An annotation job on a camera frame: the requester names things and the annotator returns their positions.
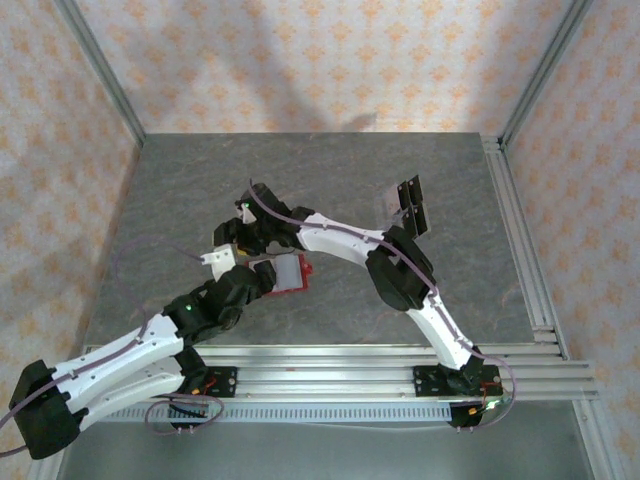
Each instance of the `black bracket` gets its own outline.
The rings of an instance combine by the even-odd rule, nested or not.
[[[416,175],[398,185],[398,198],[402,214],[402,226],[411,238],[418,238],[429,231],[427,212],[424,207],[424,196],[420,185],[420,177]]]
[[[255,184],[253,192],[266,207],[293,220],[303,221],[315,213],[305,207],[296,207],[290,210],[264,183]],[[213,234],[215,246],[235,243],[238,248],[251,256],[266,253],[271,242],[278,242],[282,247],[304,250],[297,237],[300,226],[289,224],[268,214],[253,199],[248,190],[235,204],[237,208],[246,206],[256,220],[249,224],[243,224],[239,218],[232,218],[222,223]]]
[[[397,225],[392,225],[384,233],[384,239],[408,257],[431,283],[436,284],[436,279],[433,278],[433,265],[413,241],[409,232]],[[411,308],[420,310],[424,307],[423,301],[429,293],[429,287],[404,261],[394,262],[392,257],[393,254],[389,250],[379,246],[369,252],[365,262],[378,295],[384,303],[395,310],[402,312]]]
[[[189,388],[191,392],[184,391],[184,386],[180,390],[182,393],[192,393],[194,395],[207,395],[216,398],[233,398],[236,396],[238,384],[237,367],[206,367],[199,377],[200,386],[191,382]],[[169,418],[175,419],[171,425],[176,430],[178,428],[189,428],[197,426],[197,423],[189,422],[189,418],[207,418],[208,412],[202,406],[180,406],[170,405]]]
[[[233,398],[236,396],[238,383],[237,367],[207,367],[205,385],[200,392],[217,398]]]
[[[13,392],[9,408],[52,381],[54,368],[47,368],[42,360],[25,367]],[[27,404],[14,416],[22,438],[34,460],[47,458],[67,447],[80,434],[80,422],[89,413],[83,408],[71,413],[67,406],[69,394],[53,387]]]
[[[413,367],[413,386],[416,391],[416,397],[452,397],[456,395],[468,397],[502,396],[503,389],[498,367],[495,365],[482,365],[479,377],[479,381],[474,382],[468,389],[461,392],[452,386],[452,382],[443,374],[443,368],[441,366],[419,365]]]
[[[271,292],[275,283],[271,262],[260,262],[253,270],[236,265],[218,281],[207,280],[190,293],[176,297],[162,314],[171,318],[178,327],[177,336],[191,347],[234,327],[242,308]]]

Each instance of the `gray wire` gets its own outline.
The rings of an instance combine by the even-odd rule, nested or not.
[[[156,235],[141,235],[122,246],[122,248],[118,251],[118,253],[113,257],[111,261],[111,268],[113,270],[113,277],[115,280],[116,288],[119,290],[122,296],[127,298],[136,307],[136,309],[140,311],[140,313],[142,314],[142,318],[145,319],[145,322],[142,324],[142,327],[140,328],[140,332],[138,333],[138,336],[140,337],[142,337],[142,335],[144,335],[144,333],[146,332],[146,329],[147,329],[146,319],[149,318],[149,315],[147,314],[142,302],[136,298],[136,296],[133,294],[131,289],[128,286],[126,286],[120,279],[118,267],[120,265],[120,261],[122,260],[122,256],[125,253],[129,252],[134,248],[139,247],[140,245],[152,244],[152,243],[160,243],[162,245],[166,245],[168,247],[173,248],[178,253],[181,253],[186,257],[192,258],[195,261],[202,263],[202,257],[200,257],[199,255],[189,252],[188,250],[184,249],[177,243],[171,242],[166,238],[156,236]]]
[[[220,410],[218,411],[218,413],[216,413],[213,417],[211,417],[206,422],[202,422],[195,427],[190,426],[188,429],[189,433],[195,433],[197,430],[200,430],[201,428],[208,427],[213,422],[215,422],[218,418],[220,418],[220,415],[222,415],[222,413],[224,412],[224,403],[222,402],[222,400],[220,400],[217,397],[211,397],[209,395],[189,395],[186,393],[172,393],[169,395],[160,395],[160,397],[166,398],[166,400],[157,401],[156,403],[151,405],[147,409],[146,413],[144,414],[145,426],[151,431],[151,433],[153,433],[154,435],[158,435],[160,437],[168,437],[170,435],[180,435],[183,430],[181,428],[178,428],[177,430],[169,430],[166,432],[161,432],[151,426],[151,422],[149,421],[149,416],[151,415],[151,411],[160,405],[173,405],[173,406],[182,405],[182,406],[190,406],[190,407],[194,407],[194,406],[200,407],[207,404],[206,402],[198,402],[196,400],[213,400],[215,403],[220,405]],[[174,398],[182,398],[183,400],[174,400]]]
[[[440,309],[440,307],[438,307],[436,305],[436,303],[435,303],[435,297],[439,293],[438,288],[433,284],[433,282],[431,282],[431,280],[429,280],[429,278],[424,273],[422,273],[420,268],[415,263],[413,263],[404,253],[402,253],[398,248],[396,248],[391,243],[389,243],[389,242],[387,242],[385,240],[379,240],[379,239],[374,238],[374,237],[369,237],[369,236],[367,236],[365,234],[362,234],[360,232],[351,230],[348,227],[343,227],[342,225],[332,225],[332,224],[329,224],[329,223],[327,223],[325,225],[325,224],[322,224],[322,223],[304,222],[304,221],[300,221],[300,220],[295,220],[293,218],[285,217],[284,215],[281,215],[278,212],[275,212],[271,208],[267,207],[264,204],[264,202],[262,200],[260,200],[260,198],[258,197],[258,195],[255,193],[255,191],[253,189],[253,180],[251,180],[251,179],[249,179],[249,195],[251,195],[251,198],[260,206],[260,208],[262,208],[265,212],[267,212],[272,217],[277,218],[278,220],[282,220],[283,222],[286,222],[286,223],[289,223],[289,224],[292,224],[292,225],[297,225],[297,226],[300,226],[300,227],[321,228],[321,229],[335,230],[335,231],[338,231],[338,232],[347,233],[347,234],[349,234],[351,236],[359,238],[360,240],[364,240],[365,242],[371,242],[371,243],[375,243],[377,245],[381,245],[384,248],[386,248],[387,250],[391,251],[393,254],[395,254],[398,258],[400,258],[413,271],[413,273],[415,273],[418,276],[418,278],[420,280],[422,280],[422,282],[427,287],[429,287],[429,293],[427,294],[427,298],[429,299],[429,303],[431,303],[431,305],[440,314],[440,316],[442,317],[442,320],[444,321],[444,324],[447,327],[447,330],[449,330],[449,332],[451,333],[453,338],[456,339],[456,341],[462,346],[462,348],[467,350],[471,355],[473,355],[475,357],[481,358],[483,360],[490,360],[490,361],[493,361],[493,362],[496,362],[496,363],[502,365],[505,368],[505,370],[507,370],[507,372],[509,373],[509,377],[511,378],[511,381],[513,383],[512,390],[511,390],[511,401],[508,403],[507,408],[504,409],[504,411],[501,413],[501,415],[499,415],[494,420],[492,420],[492,421],[490,421],[490,422],[488,422],[488,423],[486,423],[484,425],[479,425],[477,427],[464,428],[464,429],[460,429],[460,430],[473,431],[473,430],[478,430],[480,428],[486,428],[486,427],[489,427],[491,425],[495,425],[496,423],[498,423],[500,420],[502,420],[511,411],[511,409],[513,408],[513,404],[515,403],[516,390],[517,390],[517,380],[516,380],[516,377],[515,377],[515,375],[513,373],[513,369],[511,368],[511,366],[507,362],[502,360],[501,358],[489,357],[489,356],[484,355],[482,353],[476,352],[473,349],[473,347],[471,347],[469,344],[467,344],[464,340],[458,339],[459,335],[456,332],[455,328],[453,327],[453,325],[451,325],[451,323],[449,322],[449,319],[444,314],[442,309]]]

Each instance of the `gray floor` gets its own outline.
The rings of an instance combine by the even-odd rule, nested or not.
[[[214,229],[234,214],[250,177],[289,207],[308,206],[364,228],[386,228],[383,193],[420,174],[432,231],[418,241],[443,299],[476,343],[532,341],[508,239],[479,135],[151,135],[142,151],[115,249],[161,234],[210,251]],[[261,299],[219,344],[425,343],[405,315],[378,298],[366,271],[308,254],[310,289]],[[120,264],[123,280],[159,311],[210,278],[166,247],[142,246]],[[107,273],[86,337],[103,344],[141,322]]]
[[[592,478],[570,402],[519,403],[473,434],[435,428],[234,423],[157,437],[98,423],[69,447],[58,480]]]

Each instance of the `metal frame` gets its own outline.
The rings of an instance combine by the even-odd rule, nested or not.
[[[522,286],[522,293],[534,327],[551,326],[566,359],[567,345],[558,326],[558,320],[544,273],[536,257],[536,249],[527,227],[522,205],[506,155],[500,149],[496,137],[482,137],[485,158],[489,165],[498,205],[507,231],[513,259]]]
[[[56,453],[44,460],[34,460],[27,473],[27,480],[56,480],[62,467],[64,451]]]
[[[533,74],[533,77],[531,77],[522,97],[518,100],[518,104],[507,122],[504,133],[499,139],[500,146],[505,151],[508,150],[511,143],[513,143],[520,127],[522,127],[522,124],[529,115],[533,104],[540,95],[547,80],[551,77],[558,60],[564,53],[567,45],[569,45],[573,34],[580,26],[587,10],[589,10],[592,1],[593,0],[574,0],[571,7],[569,7],[569,11],[562,19],[551,44],[542,56],[540,64]]]
[[[55,4],[58,6],[60,13],[69,25],[69,28],[82,47],[82,50],[84,50],[85,55],[98,74],[98,77],[113,100],[118,112],[122,115],[122,118],[131,131],[138,147],[142,148],[146,137],[144,127],[142,126],[135,110],[131,106],[131,103],[129,102],[124,89],[120,85],[116,74],[113,72],[109,62],[104,56],[104,53],[93,35],[89,24],[82,15],[78,4],[75,0],[55,0]]]
[[[529,318],[534,328],[536,326],[544,328],[542,326],[546,325],[547,328],[553,329],[563,358],[570,361],[547,282],[527,228],[507,155],[501,149],[496,137],[483,137],[482,141],[514,254]],[[607,415],[602,401],[597,398],[574,400],[573,408],[594,477],[597,480],[626,478],[620,457],[613,447],[613,435],[606,421]]]
[[[598,398],[589,362],[563,360],[549,327],[536,329],[534,337],[532,344],[480,345],[483,353],[511,365],[519,401]],[[207,365],[238,367],[236,396],[225,399],[230,403],[425,402],[415,396],[412,369],[438,363],[434,349],[423,345],[200,345],[196,350]],[[509,390],[511,379],[502,367],[500,375]]]

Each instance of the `patterned wallpaper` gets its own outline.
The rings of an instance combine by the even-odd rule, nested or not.
[[[572,355],[640,478],[640,3],[593,3],[510,151]]]
[[[3,0],[0,26],[4,415],[25,365],[78,348],[136,153],[53,1]],[[9,425],[0,451],[23,444]],[[16,480],[30,457],[1,462],[0,477]]]
[[[79,0],[153,132],[498,135],[570,0]]]

